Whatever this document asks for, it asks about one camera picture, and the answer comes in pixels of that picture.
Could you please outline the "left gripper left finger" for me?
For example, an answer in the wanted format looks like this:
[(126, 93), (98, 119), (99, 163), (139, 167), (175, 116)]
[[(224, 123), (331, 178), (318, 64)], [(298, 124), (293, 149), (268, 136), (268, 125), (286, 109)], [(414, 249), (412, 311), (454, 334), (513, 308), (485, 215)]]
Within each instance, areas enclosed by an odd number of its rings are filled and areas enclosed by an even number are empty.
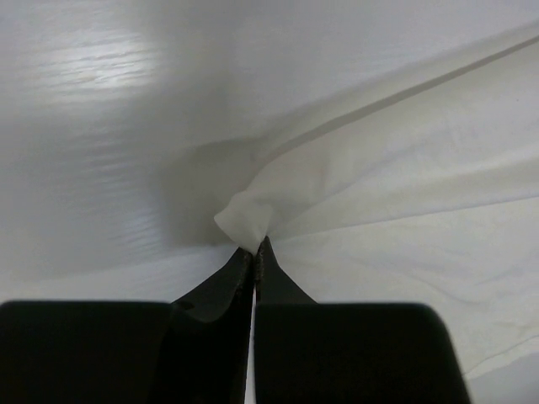
[(253, 258), (240, 249), (170, 303), (3, 303), (1, 400), (241, 403), (252, 301)]

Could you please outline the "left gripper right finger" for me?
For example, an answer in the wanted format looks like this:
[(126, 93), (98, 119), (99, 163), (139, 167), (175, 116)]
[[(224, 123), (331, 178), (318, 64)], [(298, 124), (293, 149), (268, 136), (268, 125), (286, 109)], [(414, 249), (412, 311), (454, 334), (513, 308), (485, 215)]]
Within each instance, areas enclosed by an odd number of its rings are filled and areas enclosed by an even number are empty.
[(444, 322), (419, 303), (321, 304), (256, 255), (253, 354), (259, 403), (468, 403)]

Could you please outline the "white tank top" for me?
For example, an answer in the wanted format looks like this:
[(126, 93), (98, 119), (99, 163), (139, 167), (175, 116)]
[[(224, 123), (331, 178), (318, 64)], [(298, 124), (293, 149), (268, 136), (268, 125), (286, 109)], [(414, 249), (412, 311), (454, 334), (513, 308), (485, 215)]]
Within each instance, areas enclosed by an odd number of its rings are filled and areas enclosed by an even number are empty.
[(215, 221), (320, 300), (432, 306), (470, 378), (535, 354), (537, 25), (316, 109)]

